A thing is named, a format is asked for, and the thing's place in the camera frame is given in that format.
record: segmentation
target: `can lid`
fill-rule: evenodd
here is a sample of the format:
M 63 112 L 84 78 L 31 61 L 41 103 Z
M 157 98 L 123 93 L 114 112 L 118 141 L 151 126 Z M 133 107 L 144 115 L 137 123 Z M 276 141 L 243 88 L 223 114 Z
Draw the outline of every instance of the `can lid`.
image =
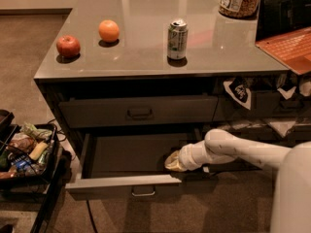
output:
M 187 23 L 182 18 L 178 18 L 178 19 L 174 19 L 171 22 L 171 27 L 173 29 L 176 28 L 176 29 L 182 30 L 182 29 L 186 29 L 187 28 Z

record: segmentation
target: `silver soda can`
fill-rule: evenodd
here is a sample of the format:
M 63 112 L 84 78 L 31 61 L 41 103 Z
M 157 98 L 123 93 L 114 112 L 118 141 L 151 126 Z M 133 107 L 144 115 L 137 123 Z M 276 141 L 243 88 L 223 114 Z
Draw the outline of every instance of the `silver soda can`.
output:
M 186 57 L 188 28 L 187 23 L 181 19 L 173 20 L 168 28 L 167 56 L 171 59 Z

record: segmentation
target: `floor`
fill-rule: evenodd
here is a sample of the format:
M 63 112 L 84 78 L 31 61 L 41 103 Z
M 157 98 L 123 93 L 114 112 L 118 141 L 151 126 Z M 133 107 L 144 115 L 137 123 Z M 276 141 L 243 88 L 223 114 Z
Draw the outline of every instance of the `floor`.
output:
M 16 124 L 53 119 L 32 79 L 65 19 L 63 15 L 0 16 L 0 107 L 14 113 Z M 73 172 L 77 163 L 74 158 Z M 97 231 L 103 233 L 269 231 L 270 175 L 227 172 L 219 174 L 214 184 L 204 194 L 91 200 L 89 207 Z M 0 228 L 10 223 L 16 233 L 29 232 L 38 210 L 36 204 L 2 202 Z M 86 201 L 75 201 L 63 188 L 46 232 L 94 232 Z

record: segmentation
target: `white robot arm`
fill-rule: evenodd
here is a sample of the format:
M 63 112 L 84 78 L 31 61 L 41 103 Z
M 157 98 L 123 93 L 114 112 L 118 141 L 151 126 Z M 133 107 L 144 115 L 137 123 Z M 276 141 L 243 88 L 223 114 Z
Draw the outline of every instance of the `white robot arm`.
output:
M 278 171 L 271 233 L 311 232 L 311 142 L 293 149 L 237 138 L 212 129 L 204 141 L 174 151 L 165 167 L 185 172 L 240 157 L 262 170 Z

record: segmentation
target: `baseboard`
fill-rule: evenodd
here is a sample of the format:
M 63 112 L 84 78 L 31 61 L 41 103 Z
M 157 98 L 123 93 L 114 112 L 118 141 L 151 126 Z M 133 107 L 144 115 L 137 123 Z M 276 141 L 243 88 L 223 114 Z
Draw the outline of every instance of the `baseboard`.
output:
M 71 8 L 63 9 L 0 9 L 0 16 L 18 15 L 69 15 Z

